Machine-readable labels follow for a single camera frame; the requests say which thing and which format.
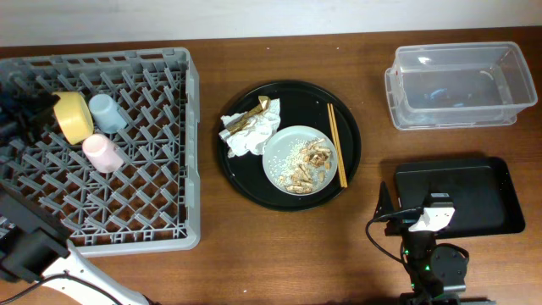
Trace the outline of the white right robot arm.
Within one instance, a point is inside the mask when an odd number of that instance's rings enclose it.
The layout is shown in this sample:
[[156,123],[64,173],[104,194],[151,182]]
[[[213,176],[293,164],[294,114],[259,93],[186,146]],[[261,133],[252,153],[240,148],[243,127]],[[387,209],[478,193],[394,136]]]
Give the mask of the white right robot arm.
[[449,194],[429,190],[423,202],[413,208],[394,208],[385,183],[379,187],[379,200],[365,227],[385,222],[386,236],[401,238],[400,255],[395,256],[369,240],[382,253],[400,263],[408,273],[412,290],[399,296],[400,305],[476,305],[492,304],[483,298],[462,299],[469,252],[450,243],[437,243],[436,235],[451,222],[455,213]]

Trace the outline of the grey plate with food scraps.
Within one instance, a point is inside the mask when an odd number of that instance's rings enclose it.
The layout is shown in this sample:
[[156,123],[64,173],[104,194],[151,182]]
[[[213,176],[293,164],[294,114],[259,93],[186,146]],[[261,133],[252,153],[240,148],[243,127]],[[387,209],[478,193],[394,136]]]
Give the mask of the grey plate with food scraps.
[[266,143],[263,170],[273,186],[287,195],[308,196],[322,191],[338,172],[338,153],[321,131],[291,126]]

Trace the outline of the white paper napkin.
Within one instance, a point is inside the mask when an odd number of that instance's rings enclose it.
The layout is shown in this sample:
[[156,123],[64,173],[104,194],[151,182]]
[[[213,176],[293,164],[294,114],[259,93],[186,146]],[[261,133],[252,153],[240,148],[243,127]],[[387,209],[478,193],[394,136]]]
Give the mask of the white paper napkin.
[[[243,113],[223,115],[221,117],[223,125],[227,125],[235,116]],[[263,155],[267,141],[277,132],[280,123],[280,99],[271,99],[265,111],[251,117],[242,130],[224,141],[229,147],[228,158],[241,157],[247,153]]]

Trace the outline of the light blue plastic cup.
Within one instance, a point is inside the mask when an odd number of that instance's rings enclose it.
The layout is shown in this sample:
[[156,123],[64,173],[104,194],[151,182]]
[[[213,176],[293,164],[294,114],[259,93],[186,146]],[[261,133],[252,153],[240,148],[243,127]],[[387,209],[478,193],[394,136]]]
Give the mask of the light blue plastic cup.
[[116,133],[128,124],[119,113],[119,105],[109,95],[97,94],[92,97],[89,110],[98,128],[104,133]]

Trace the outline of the brown snack wrapper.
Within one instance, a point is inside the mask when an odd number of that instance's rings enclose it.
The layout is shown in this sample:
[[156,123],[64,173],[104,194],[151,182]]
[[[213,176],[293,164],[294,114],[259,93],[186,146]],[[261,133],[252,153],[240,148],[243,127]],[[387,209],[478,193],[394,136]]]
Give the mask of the brown snack wrapper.
[[243,113],[238,114],[235,116],[227,125],[224,126],[224,130],[219,132],[219,137],[222,141],[227,141],[227,139],[234,135],[236,132],[242,130],[248,123],[248,120],[257,115],[262,113],[268,108],[268,105],[270,104],[271,99],[268,96],[258,96],[258,105]]

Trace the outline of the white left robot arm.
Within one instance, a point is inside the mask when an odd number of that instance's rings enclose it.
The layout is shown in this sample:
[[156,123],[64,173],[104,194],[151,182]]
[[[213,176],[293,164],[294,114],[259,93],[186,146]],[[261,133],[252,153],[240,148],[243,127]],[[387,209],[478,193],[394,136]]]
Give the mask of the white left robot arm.
[[[91,113],[77,91],[1,95],[1,143],[20,140],[32,146],[56,119],[66,140],[77,144],[94,132]],[[47,286],[80,304],[148,304],[150,299],[122,286],[83,257],[59,219],[1,185],[1,215],[14,223],[1,239],[1,278],[24,280],[32,292]]]

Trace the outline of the pink plastic cup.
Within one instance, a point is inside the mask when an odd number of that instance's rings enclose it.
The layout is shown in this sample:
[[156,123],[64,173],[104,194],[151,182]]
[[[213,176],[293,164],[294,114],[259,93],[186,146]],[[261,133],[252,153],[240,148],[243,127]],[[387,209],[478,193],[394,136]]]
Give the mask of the pink plastic cup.
[[116,152],[115,144],[105,135],[93,134],[82,144],[83,153],[94,168],[104,174],[120,169],[124,160]]

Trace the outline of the yellow plastic bowl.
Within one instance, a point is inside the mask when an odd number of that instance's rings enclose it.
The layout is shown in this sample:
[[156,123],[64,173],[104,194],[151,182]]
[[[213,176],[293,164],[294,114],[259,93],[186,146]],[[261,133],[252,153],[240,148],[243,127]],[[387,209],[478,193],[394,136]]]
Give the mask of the yellow plastic bowl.
[[53,107],[67,142],[76,145],[94,133],[94,124],[84,96],[76,91],[54,92],[59,100]]

